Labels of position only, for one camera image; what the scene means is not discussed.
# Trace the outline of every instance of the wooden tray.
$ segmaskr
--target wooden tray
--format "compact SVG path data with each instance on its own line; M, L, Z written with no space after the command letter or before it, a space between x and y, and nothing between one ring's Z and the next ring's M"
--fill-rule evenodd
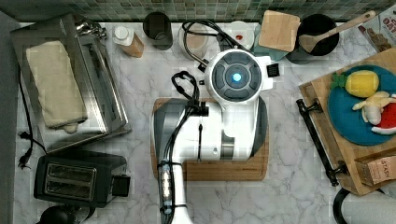
M158 99L153 108L155 112L169 98ZM247 161L186 161L183 164L184 179L189 181L260 181L265 178L268 164L269 132L265 142L254 157ZM151 165L154 176L158 178L157 158L154 145L150 146Z
M351 67L363 64L378 65L388 69L393 74L396 74L396 49L388 49L363 61L353 63L347 67L339 69L336 73L341 74ZM315 123L322 144L330 158L332 167L337 167L338 161L344 161L346 163L349 174L338 175L341 186L352 193L364 195L387 185L390 181L382 182L374 186L362 184L358 175L355 160L376 153L389 153L390 150L394 150L396 152L396 136L388 142L373 147L359 146L342 137L332 126L327 108L330 84L332 83L332 74L333 73L330 73L327 76L317 78L311 82L301 85L300 91L307 106L312 105L316 98L320 101L323 112L313 112L311 113L311 118Z

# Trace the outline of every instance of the kitchen counter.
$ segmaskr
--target kitchen counter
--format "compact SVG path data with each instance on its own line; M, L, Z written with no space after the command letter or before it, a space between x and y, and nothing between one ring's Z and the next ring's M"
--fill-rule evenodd
M132 58L111 39L118 23L106 23L107 49L116 73L120 94L133 131L106 141L85 146L92 150L127 158L128 175L133 182L128 198L117 198L106 208L97 209L85 223L159 223L159 196L150 160L149 118L154 102L160 97L180 97L172 86L171 76L187 70L198 80L203 74L197 63L180 52L177 30L173 24L174 45L160 51L149 44L140 23L123 23L135 28L145 46L143 57ZM207 55L216 55L213 46ZM194 223L335 223L332 201L340 189L331 187L317 150L295 104L302 95L298 86L327 75L345 65L374 55L357 28L341 33L338 47L318 62L306 65L279 62L280 77L274 88L261 93L268 108L270 149L266 177L258 182L187 182L189 213ZM202 97L209 96L204 86ZM26 131L26 121L19 95L18 132ZM29 143L17 138L16 163ZM14 223L36 223L50 205L33 197L35 168L43 153L35 148L29 165L16 168Z

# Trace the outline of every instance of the wooden cutting board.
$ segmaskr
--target wooden cutting board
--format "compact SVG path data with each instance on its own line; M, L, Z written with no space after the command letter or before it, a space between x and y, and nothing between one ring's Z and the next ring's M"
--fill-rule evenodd
M370 58L339 69L335 71L335 73L341 74L351 67L363 64L381 66L395 75L396 49L393 48L385 50ZM332 74L333 72L327 76L323 76L303 84L300 86L300 91L307 106L312 105L316 98L320 101L323 112L311 112L310 116L317 127L322 144L325 147L330 161L332 162L332 167L337 167L338 161L344 161L346 163L348 174L337 176L341 186L354 194L364 195L387 185L391 180L374 186L362 184L356 161L361 158L371 156L388 155L389 153L395 154L396 136L393 136L393 138L380 145L366 147L347 141L339 132L337 132L330 121L330 115L328 112L328 99L330 94L330 85L332 83Z
M153 113L169 98L158 99ZM158 178L157 158L154 145L150 146L151 165L154 176ZM265 178L268 166L269 132L259 151L247 161L186 161L183 164L184 180L189 181L261 181Z
M286 13L266 10L262 20L259 45L292 52L300 18Z

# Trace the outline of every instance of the plush toy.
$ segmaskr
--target plush toy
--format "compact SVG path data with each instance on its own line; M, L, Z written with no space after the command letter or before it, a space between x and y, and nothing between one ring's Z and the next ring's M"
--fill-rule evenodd
M389 97L389 93L378 91L365 101L353 105L352 109L361 109L361 115L364 121L377 125L381 122L381 113L384 111L383 107L390 103L396 103L396 97L393 98L394 96L395 94Z
M332 74L332 84L330 89L336 87L345 88L346 91L360 98L367 98L372 96L379 85L378 75L373 71L360 70L351 73L346 77L345 73L338 76L336 73Z
M385 106L382 112L381 122L372 128L372 131L380 134L396 133L396 104Z

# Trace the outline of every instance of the wooden lid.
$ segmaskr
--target wooden lid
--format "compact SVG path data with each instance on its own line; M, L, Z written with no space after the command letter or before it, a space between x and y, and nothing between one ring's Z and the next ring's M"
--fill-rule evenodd
M299 25L300 18L297 16L266 10L262 20L259 45L292 52Z

